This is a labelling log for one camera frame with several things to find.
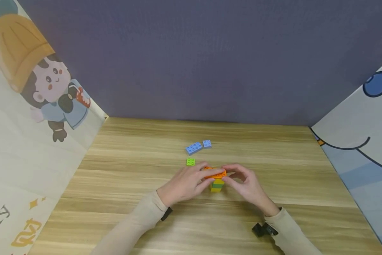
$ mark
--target blue eye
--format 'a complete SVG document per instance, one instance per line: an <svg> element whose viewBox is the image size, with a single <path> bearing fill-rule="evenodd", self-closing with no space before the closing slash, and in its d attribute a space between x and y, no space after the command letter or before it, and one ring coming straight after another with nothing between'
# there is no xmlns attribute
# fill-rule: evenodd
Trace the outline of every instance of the blue eye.
<svg viewBox="0 0 382 255"><path fill-rule="evenodd" d="M382 95L382 71L376 72L363 84L363 91L369 97Z"/></svg>

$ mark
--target gray wall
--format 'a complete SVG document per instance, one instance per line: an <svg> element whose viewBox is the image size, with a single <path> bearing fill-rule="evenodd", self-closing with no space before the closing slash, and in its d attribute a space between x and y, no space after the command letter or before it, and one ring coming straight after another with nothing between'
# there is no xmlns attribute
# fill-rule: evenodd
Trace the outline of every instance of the gray wall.
<svg viewBox="0 0 382 255"><path fill-rule="evenodd" d="M382 65L382 0L19 0L110 116L312 125Z"/></svg>

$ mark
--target cartoon poster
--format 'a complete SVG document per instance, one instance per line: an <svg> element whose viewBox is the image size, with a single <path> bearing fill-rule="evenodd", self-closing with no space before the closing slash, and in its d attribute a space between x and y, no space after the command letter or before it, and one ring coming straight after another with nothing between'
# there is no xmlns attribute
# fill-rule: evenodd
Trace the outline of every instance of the cartoon poster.
<svg viewBox="0 0 382 255"><path fill-rule="evenodd" d="M311 129L382 243L382 67Z"/></svg>
<svg viewBox="0 0 382 255"><path fill-rule="evenodd" d="M0 70L30 105L32 119L47 121L54 142L67 137L64 123L76 129L86 118L89 95L13 0L0 0Z"/></svg>
<svg viewBox="0 0 382 255"><path fill-rule="evenodd" d="M104 121L19 3L0 0L0 255L29 252Z"/></svg>

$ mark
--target black wristband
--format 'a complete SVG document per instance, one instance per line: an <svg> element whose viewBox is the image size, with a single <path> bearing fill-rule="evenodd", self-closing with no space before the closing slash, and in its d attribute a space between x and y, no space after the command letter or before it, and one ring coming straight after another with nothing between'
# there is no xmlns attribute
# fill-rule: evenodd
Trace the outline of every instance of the black wristband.
<svg viewBox="0 0 382 255"><path fill-rule="evenodd" d="M271 236L277 236L279 234L279 232L272 228L268 223L263 224L263 226L256 223L256 225L253 226L252 231L257 237L262 237L265 234L269 234Z"/></svg>
<svg viewBox="0 0 382 255"><path fill-rule="evenodd" d="M170 215L170 213L172 213L172 212L173 212L173 210L171 209L171 207L168 207L168 209L164 213L163 217L161 218L161 221L163 222L168 217L168 215Z"/></svg>

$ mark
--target lego brick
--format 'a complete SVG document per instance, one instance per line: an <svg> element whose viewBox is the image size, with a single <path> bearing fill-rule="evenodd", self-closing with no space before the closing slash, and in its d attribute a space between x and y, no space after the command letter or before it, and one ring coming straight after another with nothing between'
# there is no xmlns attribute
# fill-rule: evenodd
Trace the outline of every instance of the lego brick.
<svg viewBox="0 0 382 255"><path fill-rule="evenodd" d="M221 191L220 188L211 188L211 192L219 192L219 191Z"/></svg>
<svg viewBox="0 0 382 255"><path fill-rule="evenodd" d="M225 182L221 179L215 179L215 181L213 182L214 184L225 184Z"/></svg>
<svg viewBox="0 0 382 255"><path fill-rule="evenodd" d="M190 146L186 147L185 150L187 151L188 155L192 155L200 150L202 150L202 145L199 142L196 142L194 144L191 144Z"/></svg>
<svg viewBox="0 0 382 255"><path fill-rule="evenodd" d="M215 169L215 167L204 167L204 170L207 170L207 169ZM216 175L207 176L207 177L205 177L205 179L208 179L208 178L222 179L222 177L224 177L224 176L226 176L226 170L224 170L223 172L220 172L219 174L216 174Z"/></svg>
<svg viewBox="0 0 382 255"><path fill-rule="evenodd" d="M211 188L222 188L222 187L223 187L223 184L211 183Z"/></svg>
<svg viewBox="0 0 382 255"><path fill-rule="evenodd" d="M202 144L204 145L205 149L212 148L211 140L204 140L204 141L202 141Z"/></svg>
<svg viewBox="0 0 382 255"><path fill-rule="evenodd" d="M195 158L187 158L187 166L195 166Z"/></svg>

